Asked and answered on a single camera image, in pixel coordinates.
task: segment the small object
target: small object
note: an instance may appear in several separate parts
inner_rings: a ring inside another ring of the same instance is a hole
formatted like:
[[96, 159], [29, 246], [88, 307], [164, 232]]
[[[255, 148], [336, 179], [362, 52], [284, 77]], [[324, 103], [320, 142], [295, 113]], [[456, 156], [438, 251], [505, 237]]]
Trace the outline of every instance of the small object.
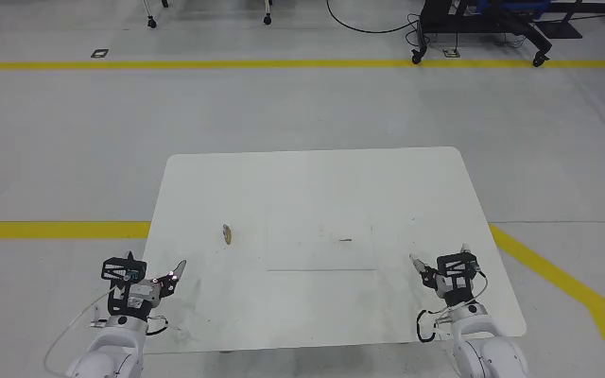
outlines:
[[460, 58], [460, 53], [457, 48], [444, 48], [442, 51], [446, 58]]
[[231, 229], [227, 225], [223, 225], [223, 237], [225, 238], [225, 243], [229, 246], [231, 244]]
[[107, 57], [107, 53], [110, 52], [109, 48], [97, 48], [97, 50], [93, 51], [93, 55], [91, 58], [93, 59], [101, 59]]

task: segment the floor marking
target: floor marking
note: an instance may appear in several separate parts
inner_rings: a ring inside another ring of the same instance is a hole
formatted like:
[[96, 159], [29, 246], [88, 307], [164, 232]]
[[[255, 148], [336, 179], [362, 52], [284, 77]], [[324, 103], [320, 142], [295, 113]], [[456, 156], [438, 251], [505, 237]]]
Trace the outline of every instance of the floor marking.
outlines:
[[0, 239], [145, 239], [150, 222], [2, 222]]
[[493, 224], [490, 224], [490, 230], [492, 230], [493, 240], [499, 248], [550, 281], [570, 297], [584, 304], [593, 316], [601, 336], [605, 339], [605, 298]]
[[[0, 221], [0, 239], [145, 239], [150, 225], [146, 221]], [[493, 224], [490, 230], [499, 248], [583, 303], [605, 339], [605, 298]]]
[[[532, 68], [531, 60], [104, 60], [0, 61], [0, 71], [223, 70], [291, 68]], [[545, 68], [605, 68], [605, 60], [550, 60]]]

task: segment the white cable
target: white cable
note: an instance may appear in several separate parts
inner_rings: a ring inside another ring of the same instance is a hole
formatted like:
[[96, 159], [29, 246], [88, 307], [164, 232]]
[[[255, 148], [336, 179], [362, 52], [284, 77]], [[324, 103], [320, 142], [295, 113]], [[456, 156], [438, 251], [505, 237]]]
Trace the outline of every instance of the white cable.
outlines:
[[89, 304], [88, 306], [86, 306], [86, 308], [84, 308], [82, 310], [82, 312], [80, 312], [79, 315], [76, 318], [74, 318], [71, 321], [71, 323], [69, 323], [69, 325], [67, 326], [67, 328], [65, 328], [65, 330], [63, 330], [63, 332], [60, 333], [59, 337], [57, 337], [55, 339], [55, 341], [53, 341], [53, 343], [50, 345], [50, 348], [48, 348], [48, 351], [46, 351], [46, 355], [44, 356], [44, 370], [46, 370], [46, 372], [49, 372], [52, 375], [54, 375], [56, 377], [59, 377], [59, 378], [65, 378], [65, 377], [70, 378], [68, 375], [55, 372], [51, 368], [49, 368], [48, 367], [48, 356], [52, 352], [53, 348], [55, 348], [55, 345], [57, 345], [57, 343], [63, 338], [63, 336], [65, 334], [67, 334], [67, 332], [69, 330], [72, 329], [72, 327], [74, 326], [74, 324], [82, 317], [82, 315], [84, 315], [84, 313], [86, 311], [88, 311], [89, 308], [93, 307], [98, 301], [101, 301], [103, 299], [103, 297], [105, 297], [106, 295], [109, 295], [110, 293], [112, 293], [114, 289], [115, 289], [115, 287], [113, 287], [112, 290], [110, 290], [107, 293], [103, 294], [102, 296], [100, 296], [99, 298], [97, 298], [94, 302], [92, 302], [91, 304]]
[[481, 294], [485, 293], [485, 290], [488, 288], [488, 276], [481, 274], [481, 277], [483, 277], [483, 279], [485, 280], [485, 286], [483, 286], [483, 289], [481, 289], [481, 291], [479, 291], [479, 294], [475, 295], [474, 297], [470, 298], [467, 301], [458, 303], [452, 307], [446, 306], [443, 310], [440, 311], [437, 319], [441, 318], [443, 316], [443, 314], [445, 314], [446, 312], [449, 314], [450, 312], [452, 312], [454, 310], [458, 310], [460, 307], [466, 306], [470, 302], [475, 301], [477, 298], [479, 298], [479, 296]]

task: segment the cable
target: cable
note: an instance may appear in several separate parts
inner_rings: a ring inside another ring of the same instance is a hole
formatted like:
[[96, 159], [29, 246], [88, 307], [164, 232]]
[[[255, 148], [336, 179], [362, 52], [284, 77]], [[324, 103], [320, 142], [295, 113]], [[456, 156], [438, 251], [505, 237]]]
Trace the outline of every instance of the cable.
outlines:
[[504, 36], [504, 41], [496, 41], [493, 44], [495, 44], [498, 47], [510, 47], [510, 48], [519, 48], [523, 45], [523, 43], [526, 41], [527, 37], [524, 36], [523, 38], [517, 40], [517, 41], [507, 41], [507, 33], [502, 33], [502, 35]]
[[450, 307], [450, 306], [445, 306], [445, 307], [443, 307], [443, 308], [442, 308], [441, 310], [439, 310], [439, 311], [428, 311], [428, 310], [422, 310], [422, 311], [421, 311], [421, 312], [418, 314], [418, 316], [416, 317], [416, 335], [418, 336], [418, 339], [419, 339], [420, 341], [422, 341], [423, 343], [425, 343], [425, 342], [430, 342], [430, 341], [433, 341], [433, 339], [435, 338], [435, 332], [433, 332], [433, 335], [432, 335], [432, 336], [430, 336], [429, 338], [422, 338], [422, 337], [421, 337], [421, 335], [420, 335], [420, 319], [423, 317], [423, 315], [424, 315], [425, 313], [428, 313], [428, 314], [433, 314], [433, 315], [434, 315], [434, 314], [439, 314], [439, 315], [437, 316], [437, 318], [435, 319], [435, 322], [434, 322], [434, 325], [433, 325], [433, 328], [438, 328], [438, 327], [437, 327], [437, 325], [440, 323], [440, 322], [439, 322], [439, 320], [441, 320], [441, 319], [443, 319], [443, 318], [446, 318], [446, 317], [447, 317], [447, 315], [444, 315], [445, 313], [448, 313], [448, 314], [449, 314], [450, 312], [452, 312], [452, 311], [454, 311], [454, 310], [458, 310], [460, 307], [464, 307], [464, 306], [466, 306], [467, 304], [471, 303], [472, 301], [476, 301], [476, 299], [477, 299], [477, 298], [479, 298], [479, 297], [481, 296], [481, 294], [485, 293], [485, 290], [487, 290], [487, 288], [488, 288], [488, 283], [489, 283], [489, 281], [488, 281], [488, 277], [485, 275], [485, 273], [483, 273], [483, 272], [482, 272], [482, 271], [480, 271], [480, 270], [479, 270], [477, 273], [479, 273], [479, 274], [481, 275], [481, 277], [483, 277], [483, 279], [485, 280], [485, 286], [483, 286], [483, 289], [481, 289], [481, 291], [479, 291], [479, 294], [477, 294], [477, 295], [473, 296], [472, 298], [470, 298], [470, 299], [469, 299], [469, 300], [467, 300], [467, 301], [460, 302], [460, 303], [458, 303], [458, 304], [456, 304], [456, 305], [454, 305], [454, 306], [452, 306], [452, 307]]
[[[415, 16], [415, 17], [418, 17], [418, 20], [416, 20], [416, 21], [409, 21], [409, 16]], [[410, 41], [410, 40], [407, 38], [407, 36], [408, 36], [408, 35], [410, 35], [411, 33], [415, 33], [415, 32], [417, 32], [417, 31], [418, 31], [418, 29], [416, 28], [416, 26], [414, 26], [414, 24], [418, 24], [418, 23], [420, 22], [420, 14], [416, 14], [416, 13], [408, 13], [408, 14], [407, 14], [407, 21], [408, 21], [408, 22], [409, 22], [409, 24], [412, 26], [412, 30], [408, 31], [408, 33], [406, 34], [406, 42], [407, 42], [407, 44], [409, 44], [410, 46], [413, 46], [413, 47], [419, 47], [417, 44], [412, 43], [412, 42], [411, 42], [411, 41]], [[430, 39], [430, 38], [426, 37], [425, 35], [423, 35], [423, 36], [424, 36], [424, 44], [429, 44], [429, 43], [431, 43], [431, 39]]]
[[403, 26], [399, 26], [399, 27], [395, 27], [394, 29], [389, 29], [389, 30], [364, 30], [364, 29], [359, 29], [357, 27], [353, 27], [353, 26], [348, 26], [345, 23], [343, 23], [342, 21], [340, 21], [336, 15], [332, 12], [332, 8], [330, 8], [330, 0], [325, 0], [325, 5], [328, 7], [328, 11], [330, 12], [330, 15], [332, 16], [332, 18], [339, 24], [341, 24], [342, 26], [354, 30], [354, 31], [358, 31], [360, 33], [367, 33], [367, 34], [388, 34], [388, 33], [392, 33], [395, 31], [399, 31], [399, 30], [403, 30], [408, 26], [411, 26], [413, 24], [413, 22], [411, 23], [407, 23]]
[[153, 335], [158, 335], [161, 334], [162, 332], [164, 332], [167, 328], [168, 328], [168, 319], [164, 316], [164, 315], [159, 315], [157, 317], [147, 317], [148, 319], [152, 319], [152, 320], [156, 320], [156, 319], [163, 319], [164, 320], [164, 327], [160, 328], [157, 331], [153, 331], [153, 332], [147, 332], [146, 335], [147, 336], [153, 336]]
[[50, 348], [48, 348], [48, 351], [46, 351], [46, 355], [44, 356], [44, 370], [46, 370], [46, 372], [51, 373], [52, 375], [56, 376], [56, 377], [60, 377], [60, 378], [69, 378], [67, 375], [65, 374], [60, 374], [57, 373], [55, 371], [53, 371], [51, 368], [48, 367], [48, 356], [50, 355], [50, 353], [52, 352], [53, 348], [55, 348], [55, 345], [57, 345], [57, 343], [63, 338], [63, 336], [65, 334], [67, 334], [67, 332], [69, 330], [72, 329], [72, 327], [74, 326], [74, 324], [82, 317], [82, 315], [84, 315], [84, 313], [86, 311], [88, 311], [89, 308], [93, 307], [98, 301], [102, 300], [103, 297], [111, 294], [113, 292], [113, 290], [115, 289], [115, 287], [112, 288], [112, 290], [108, 291], [107, 293], [103, 294], [102, 296], [100, 296], [99, 298], [97, 298], [94, 302], [92, 302], [91, 304], [89, 304], [88, 306], [86, 306], [82, 312], [79, 313], [79, 315], [77, 317], [75, 317], [71, 323], [69, 323], [69, 325], [67, 326], [67, 328], [65, 328], [65, 330], [63, 330], [63, 332], [60, 333], [59, 337], [57, 337], [55, 339], [55, 341], [53, 341], [53, 343], [50, 345]]

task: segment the metal stand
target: metal stand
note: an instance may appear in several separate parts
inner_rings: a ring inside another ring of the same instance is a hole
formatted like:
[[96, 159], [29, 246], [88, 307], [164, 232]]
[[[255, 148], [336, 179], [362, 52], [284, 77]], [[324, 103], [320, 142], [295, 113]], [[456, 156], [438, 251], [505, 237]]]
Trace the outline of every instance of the metal stand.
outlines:
[[265, 0], [265, 18], [263, 22], [265, 25], [271, 25], [271, 6], [273, 5], [273, 0]]
[[582, 3], [582, 0], [576, 0], [574, 6], [571, 10], [565, 14], [565, 17], [557, 23], [549, 22], [549, 21], [541, 21], [536, 23], [536, 26], [542, 30], [546, 37], [551, 40], [579, 40], [582, 38], [582, 35], [569, 24], [569, 20], [576, 13], [576, 9], [579, 8], [579, 5]]
[[530, 21], [505, 9], [485, 9], [482, 14], [465, 15], [469, 0], [460, 0], [456, 14], [449, 14], [451, 1], [425, 0], [423, 11], [416, 25], [418, 46], [412, 50], [412, 62], [418, 64], [426, 53], [424, 33], [512, 33], [523, 35], [538, 47], [533, 60], [535, 67], [541, 66], [548, 57], [552, 44], [536, 29]]
[[[151, 10], [149, 10], [149, 4], [147, 0], [143, 0], [143, 6], [145, 7], [145, 11], [147, 12], [147, 26], [152, 29], [156, 28], [158, 24], [153, 19], [153, 15], [151, 14]], [[162, 0], [162, 7], [168, 8], [168, 0]]]

